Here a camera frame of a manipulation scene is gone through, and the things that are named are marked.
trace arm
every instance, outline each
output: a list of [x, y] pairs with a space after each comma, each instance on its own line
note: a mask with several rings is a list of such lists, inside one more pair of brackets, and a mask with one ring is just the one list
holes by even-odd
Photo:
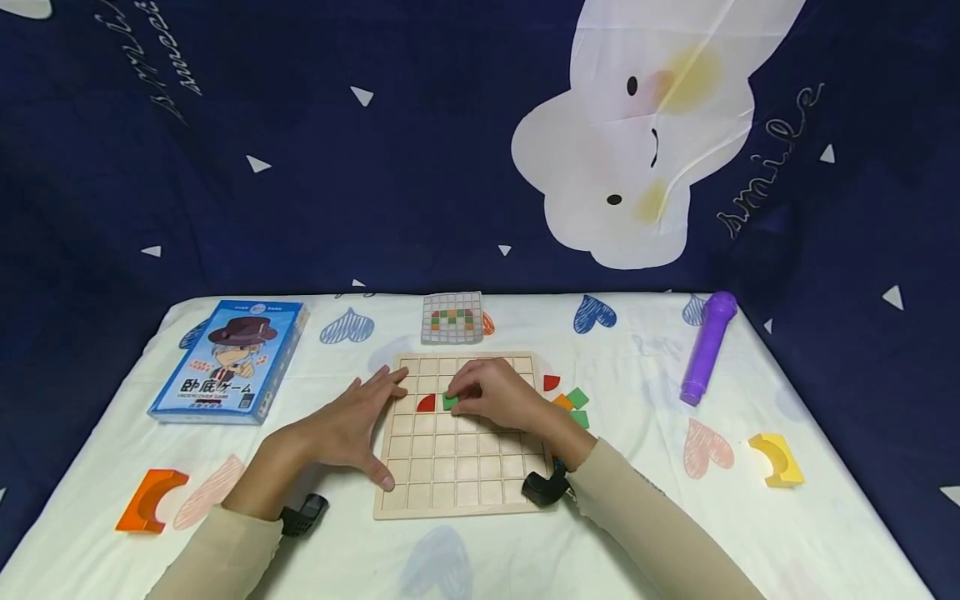
[[534, 433], [571, 471], [583, 516], [607, 530], [669, 600], [763, 600], [723, 548], [680, 507], [501, 359], [470, 361], [450, 382], [455, 415]]
[[263, 441], [237, 485], [210, 510], [148, 600], [250, 595], [280, 544], [280, 511], [305, 465], [281, 432]]
[[544, 411], [535, 433], [574, 471], [567, 480], [580, 514], [610, 533], [664, 598], [763, 600], [695, 520], [611, 445], [557, 409]]
[[403, 397], [405, 369], [359, 379], [316, 413], [267, 436], [221, 506], [215, 506], [148, 600], [237, 600], [256, 588], [280, 542], [279, 520], [300, 471], [310, 463], [355, 467], [384, 490], [393, 475], [371, 452], [373, 425], [387, 400]]

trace grid board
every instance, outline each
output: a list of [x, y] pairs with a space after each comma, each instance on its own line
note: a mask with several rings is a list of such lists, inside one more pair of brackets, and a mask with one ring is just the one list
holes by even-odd
[[424, 344], [473, 344], [483, 340], [480, 292], [423, 297], [420, 341]]
[[[380, 460], [396, 480], [377, 489], [373, 518], [505, 515], [544, 509], [520, 489], [530, 471], [549, 478], [553, 459], [531, 434], [482, 418], [453, 417], [443, 393], [453, 375], [474, 358], [503, 357], [537, 389], [533, 357], [524, 352], [402, 354], [396, 367], [410, 370], [400, 384], [409, 394], [387, 409]], [[419, 411], [435, 395], [432, 410]]]

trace wooden game board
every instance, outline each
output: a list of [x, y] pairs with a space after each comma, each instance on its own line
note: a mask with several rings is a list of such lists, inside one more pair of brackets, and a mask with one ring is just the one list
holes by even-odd
[[553, 472], [549, 450], [536, 436], [489, 420], [453, 417], [443, 393], [473, 358], [503, 356], [537, 388], [529, 353], [403, 354], [396, 366], [410, 374], [410, 394], [387, 410], [381, 460], [393, 473], [392, 492], [376, 491], [373, 518], [503, 515], [542, 510], [520, 493], [530, 471]]

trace yellow cheek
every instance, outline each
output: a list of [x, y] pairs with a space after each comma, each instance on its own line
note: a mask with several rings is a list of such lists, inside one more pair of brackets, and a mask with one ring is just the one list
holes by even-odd
[[658, 87], [668, 86], [661, 95], [660, 112], [681, 114], [696, 108], [720, 84], [721, 68], [720, 56], [708, 48], [691, 47], [676, 54], [665, 69], [672, 77], [658, 79]]
[[634, 208], [634, 218], [647, 225], [653, 225], [663, 216], [666, 208], [666, 181], [656, 178], [640, 196]]

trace navy blue backdrop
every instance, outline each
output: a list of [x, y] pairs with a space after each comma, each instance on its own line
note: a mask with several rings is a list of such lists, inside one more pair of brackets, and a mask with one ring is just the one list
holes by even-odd
[[684, 254], [616, 271], [554, 239], [510, 153], [569, 88], [582, 0], [138, 4], [0, 12], [0, 564], [177, 301], [728, 288], [927, 584], [960, 589], [960, 10], [807, 0]]

